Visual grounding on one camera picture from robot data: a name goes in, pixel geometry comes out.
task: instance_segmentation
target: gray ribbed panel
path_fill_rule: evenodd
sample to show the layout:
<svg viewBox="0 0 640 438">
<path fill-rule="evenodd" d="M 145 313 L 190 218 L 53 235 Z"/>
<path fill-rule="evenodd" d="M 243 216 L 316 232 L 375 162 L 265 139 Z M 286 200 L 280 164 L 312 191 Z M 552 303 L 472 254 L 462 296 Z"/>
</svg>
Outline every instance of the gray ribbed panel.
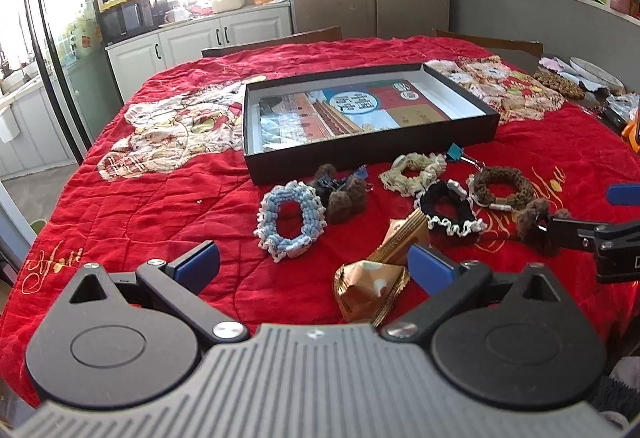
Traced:
<svg viewBox="0 0 640 438">
<path fill-rule="evenodd" d="M 615 435 L 587 404 L 533 414 L 481 405 L 440 378 L 418 346 L 383 341 L 369 325 L 265 325 L 248 342 L 212 348 L 197 374 L 153 404 L 97 414 L 47 403 L 13 434 L 16 438 Z"/>
</svg>

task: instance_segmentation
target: microwave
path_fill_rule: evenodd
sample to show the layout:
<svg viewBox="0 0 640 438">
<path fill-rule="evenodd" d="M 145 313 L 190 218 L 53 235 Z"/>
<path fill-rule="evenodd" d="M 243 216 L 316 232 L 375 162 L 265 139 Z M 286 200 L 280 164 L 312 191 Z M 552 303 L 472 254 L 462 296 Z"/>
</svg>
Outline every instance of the microwave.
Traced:
<svg viewBox="0 0 640 438">
<path fill-rule="evenodd" d="M 128 0 L 98 14 L 102 38 L 107 45 L 156 30 L 150 0 Z"/>
</svg>

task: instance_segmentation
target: white bowl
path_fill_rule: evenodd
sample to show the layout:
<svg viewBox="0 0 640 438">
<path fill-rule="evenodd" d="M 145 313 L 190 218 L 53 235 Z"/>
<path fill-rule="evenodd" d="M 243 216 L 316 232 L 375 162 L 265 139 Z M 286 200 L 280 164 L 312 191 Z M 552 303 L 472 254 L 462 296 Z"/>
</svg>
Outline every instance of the white bowl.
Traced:
<svg viewBox="0 0 640 438">
<path fill-rule="evenodd" d="M 612 76 L 609 72 L 605 72 L 599 66 L 596 66 L 589 61 L 585 61 L 584 59 L 578 59 L 577 57 L 572 57 L 569 62 L 573 69 L 585 79 L 601 84 L 604 87 L 609 88 L 609 90 L 615 94 L 625 93 L 625 86 L 622 82 L 620 82 L 618 78 Z"/>
</svg>

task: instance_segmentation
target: silver screw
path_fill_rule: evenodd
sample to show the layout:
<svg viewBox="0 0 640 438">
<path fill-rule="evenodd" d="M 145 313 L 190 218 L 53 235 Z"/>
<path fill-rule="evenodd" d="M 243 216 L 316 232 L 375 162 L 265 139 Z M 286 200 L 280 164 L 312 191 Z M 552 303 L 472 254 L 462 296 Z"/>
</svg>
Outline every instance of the silver screw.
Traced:
<svg viewBox="0 0 640 438">
<path fill-rule="evenodd" d="M 238 321 L 223 321 L 213 326 L 213 335 L 218 339 L 235 339 L 244 332 L 244 326 Z"/>
<path fill-rule="evenodd" d="M 386 329 L 386 333 L 396 339 L 408 339 L 418 333 L 418 326 L 414 323 L 393 323 Z"/>
</svg>

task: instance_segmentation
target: triangular hole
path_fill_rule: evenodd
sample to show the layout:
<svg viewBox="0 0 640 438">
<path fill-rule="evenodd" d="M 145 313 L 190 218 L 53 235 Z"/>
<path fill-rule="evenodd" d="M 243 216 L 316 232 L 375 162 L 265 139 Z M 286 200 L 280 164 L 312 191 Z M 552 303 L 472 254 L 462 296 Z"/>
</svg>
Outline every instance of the triangular hole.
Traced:
<svg viewBox="0 0 640 438">
<path fill-rule="evenodd" d="M 558 303 L 560 298 L 554 288 L 543 275 L 534 275 L 524 292 L 524 299 L 535 299 L 536 301 L 547 301 L 548 303 Z"/>
<path fill-rule="evenodd" d="M 80 285 L 71 297 L 71 304 L 87 303 L 87 301 L 102 301 L 107 299 L 100 281 L 95 275 L 85 275 Z"/>
</svg>

